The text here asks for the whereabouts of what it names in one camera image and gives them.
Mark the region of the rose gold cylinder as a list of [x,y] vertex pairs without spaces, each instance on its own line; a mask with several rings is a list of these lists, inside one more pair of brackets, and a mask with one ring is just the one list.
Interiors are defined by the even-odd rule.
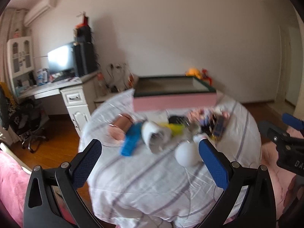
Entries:
[[109,135],[117,140],[122,141],[125,138],[127,131],[133,124],[133,118],[126,113],[118,114],[118,116],[109,124]]

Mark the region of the computer monitor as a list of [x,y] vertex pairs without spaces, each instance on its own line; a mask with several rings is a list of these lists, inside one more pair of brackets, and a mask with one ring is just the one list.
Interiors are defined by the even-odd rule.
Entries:
[[74,68],[74,44],[67,43],[47,53],[48,69],[50,74]]

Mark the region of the black remote control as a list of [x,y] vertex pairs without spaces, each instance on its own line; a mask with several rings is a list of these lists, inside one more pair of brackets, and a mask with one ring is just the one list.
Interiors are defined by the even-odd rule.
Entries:
[[177,115],[172,115],[168,118],[168,121],[170,124],[186,124],[188,123],[188,118],[185,116],[177,116]]

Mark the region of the hello kitty brick figure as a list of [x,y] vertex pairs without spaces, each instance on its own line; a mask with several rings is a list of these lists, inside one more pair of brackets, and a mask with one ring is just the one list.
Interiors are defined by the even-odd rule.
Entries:
[[209,108],[199,108],[188,112],[187,118],[189,122],[196,122],[201,126],[210,124],[213,117],[213,110]]

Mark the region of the white egg-shaped toy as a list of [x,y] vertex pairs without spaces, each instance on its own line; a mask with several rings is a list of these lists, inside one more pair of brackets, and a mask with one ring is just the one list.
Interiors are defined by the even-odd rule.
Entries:
[[194,167],[198,163],[203,163],[198,151],[199,142],[202,139],[209,139],[205,133],[194,135],[182,141],[175,149],[175,159],[182,167]]

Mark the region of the blue highlighter marker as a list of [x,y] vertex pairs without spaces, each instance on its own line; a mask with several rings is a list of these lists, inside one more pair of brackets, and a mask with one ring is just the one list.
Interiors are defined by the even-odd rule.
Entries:
[[121,155],[124,157],[132,156],[138,141],[141,139],[141,129],[143,123],[134,123],[126,132],[125,140],[121,148]]

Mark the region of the orange snack bag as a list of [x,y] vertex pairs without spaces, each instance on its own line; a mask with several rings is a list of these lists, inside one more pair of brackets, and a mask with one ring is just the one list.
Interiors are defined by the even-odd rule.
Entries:
[[129,76],[128,76],[128,88],[133,88],[135,84],[135,79],[134,79],[134,75],[133,73],[130,73]]

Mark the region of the white air conditioner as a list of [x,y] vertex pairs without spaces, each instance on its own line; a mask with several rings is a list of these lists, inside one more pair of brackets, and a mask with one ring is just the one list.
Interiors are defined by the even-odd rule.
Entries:
[[39,3],[34,5],[24,16],[24,26],[29,27],[30,24],[44,15],[51,9],[54,9],[57,6],[57,0],[41,0]]

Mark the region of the red cartoon box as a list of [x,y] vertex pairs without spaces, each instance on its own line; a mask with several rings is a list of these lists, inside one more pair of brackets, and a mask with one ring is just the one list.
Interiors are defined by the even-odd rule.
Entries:
[[202,80],[204,82],[207,82],[210,86],[212,86],[213,80],[212,78],[209,76],[208,71],[206,69],[202,69],[201,70],[201,76],[202,76]]

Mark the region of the black office chair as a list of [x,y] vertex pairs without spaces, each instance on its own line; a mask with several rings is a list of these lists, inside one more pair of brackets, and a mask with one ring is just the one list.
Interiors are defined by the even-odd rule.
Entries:
[[12,129],[22,142],[22,148],[35,153],[31,143],[36,140],[47,140],[44,128],[49,120],[42,105],[32,99],[15,101],[6,83],[1,82],[1,127]]

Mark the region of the black computer tower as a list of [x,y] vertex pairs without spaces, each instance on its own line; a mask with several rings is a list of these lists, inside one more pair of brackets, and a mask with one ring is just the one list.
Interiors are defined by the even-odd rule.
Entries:
[[95,49],[89,26],[80,24],[74,28],[73,54],[76,76],[81,77],[97,71]]

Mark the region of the orange cap bottle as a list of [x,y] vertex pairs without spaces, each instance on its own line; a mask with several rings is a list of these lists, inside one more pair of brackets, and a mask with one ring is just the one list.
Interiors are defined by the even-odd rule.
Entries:
[[107,94],[107,87],[102,73],[97,74],[98,91],[100,96]]

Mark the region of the yellow highlighter marker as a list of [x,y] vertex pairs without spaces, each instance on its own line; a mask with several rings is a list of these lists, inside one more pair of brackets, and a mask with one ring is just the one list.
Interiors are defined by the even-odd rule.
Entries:
[[159,126],[170,129],[172,137],[183,135],[185,129],[185,126],[179,123],[159,123]]

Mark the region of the white bedside drawer unit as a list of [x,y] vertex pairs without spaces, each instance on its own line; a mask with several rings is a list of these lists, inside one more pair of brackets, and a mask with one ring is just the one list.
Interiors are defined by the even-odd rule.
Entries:
[[106,102],[107,100],[109,100],[110,98],[118,95],[119,93],[108,93],[105,96],[98,96],[95,100],[94,100],[94,104],[96,106],[96,108],[98,108],[101,104],[103,104],[104,102]]

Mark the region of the pink storage box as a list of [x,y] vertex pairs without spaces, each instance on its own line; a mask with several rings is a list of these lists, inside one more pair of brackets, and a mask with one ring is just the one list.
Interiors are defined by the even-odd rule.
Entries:
[[217,101],[216,89],[194,76],[140,77],[134,90],[136,112],[212,107]]

